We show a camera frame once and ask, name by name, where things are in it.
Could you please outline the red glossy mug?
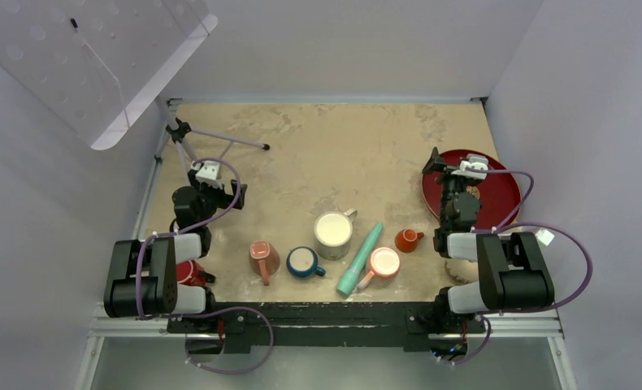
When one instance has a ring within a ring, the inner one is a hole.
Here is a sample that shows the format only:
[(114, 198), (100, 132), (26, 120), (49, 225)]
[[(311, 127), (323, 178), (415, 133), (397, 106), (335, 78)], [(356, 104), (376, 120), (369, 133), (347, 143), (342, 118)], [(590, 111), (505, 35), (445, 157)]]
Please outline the red glossy mug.
[(195, 260), (189, 260), (176, 265), (176, 278), (178, 284), (187, 286), (205, 287), (208, 284), (214, 284), (216, 277), (205, 269)]

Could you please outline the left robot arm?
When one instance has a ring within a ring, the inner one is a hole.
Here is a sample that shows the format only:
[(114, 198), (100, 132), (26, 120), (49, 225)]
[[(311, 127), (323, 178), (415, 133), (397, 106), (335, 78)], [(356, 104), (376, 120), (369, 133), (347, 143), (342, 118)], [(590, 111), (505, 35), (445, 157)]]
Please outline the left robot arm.
[(205, 222), (219, 210), (242, 209), (246, 184), (231, 180), (232, 193), (222, 184), (201, 183), (192, 174), (190, 184), (171, 195), (175, 218), (171, 233), (143, 240), (120, 240), (114, 245), (106, 279), (103, 305), (111, 318), (187, 314), (198, 332), (209, 332), (219, 321), (204, 285), (182, 284), (178, 266), (205, 257), (212, 235)]

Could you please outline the pink brown mug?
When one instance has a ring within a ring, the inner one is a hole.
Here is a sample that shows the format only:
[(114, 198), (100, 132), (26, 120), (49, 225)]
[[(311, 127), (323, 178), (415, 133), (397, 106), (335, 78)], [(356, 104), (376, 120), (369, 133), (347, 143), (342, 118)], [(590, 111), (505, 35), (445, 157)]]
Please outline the pink brown mug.
[(269, 286), (271, 277), (280, 268), (280, 255), (271, 243), (258, 240), (249, 247), (249, 264), (252, 271), (261, 277), (263, 285)]

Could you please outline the blue mug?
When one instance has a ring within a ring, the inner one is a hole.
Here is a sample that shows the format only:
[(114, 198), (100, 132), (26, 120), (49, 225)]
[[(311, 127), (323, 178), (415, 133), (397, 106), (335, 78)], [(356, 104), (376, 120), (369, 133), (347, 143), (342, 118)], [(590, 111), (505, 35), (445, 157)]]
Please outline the blue mug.
[(306, 246), (299, 246), (289, 252), (286, 258), (286, 267), (288, 272), (298, 279), (326, 275), (326, 271), (319, 265), (317, 253)]

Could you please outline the large white cat mug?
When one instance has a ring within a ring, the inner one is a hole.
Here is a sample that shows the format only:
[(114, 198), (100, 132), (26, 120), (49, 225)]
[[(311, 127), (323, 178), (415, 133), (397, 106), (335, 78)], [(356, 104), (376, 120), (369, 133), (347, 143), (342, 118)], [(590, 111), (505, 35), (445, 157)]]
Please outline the large white cat mug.
[(314, 247), (323, 259), (340, 260), (347, 255), (354, 234), (354, 220), (358, 212), (329, 211), (320, 215), (314, 222)]

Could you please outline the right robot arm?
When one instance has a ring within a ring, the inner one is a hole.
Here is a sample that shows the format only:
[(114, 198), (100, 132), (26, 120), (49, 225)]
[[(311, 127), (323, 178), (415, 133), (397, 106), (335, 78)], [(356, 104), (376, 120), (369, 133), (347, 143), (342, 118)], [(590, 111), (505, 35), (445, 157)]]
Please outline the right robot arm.
[(473, 262), (478, 271), (475, 282), (439, 292), (440, 303), (432, 310), (435, 325), (451, 331), (465, 314), (550, 306), (555, 300), (554, 286), (535, 234), (475, 230), (482, 204), (466, 189), (494, 175), (488, 160), (468, 154), (452, 165), (434, 148), (422, 173), (436, 173), (441, 188), (435, 251), (442, 258)]

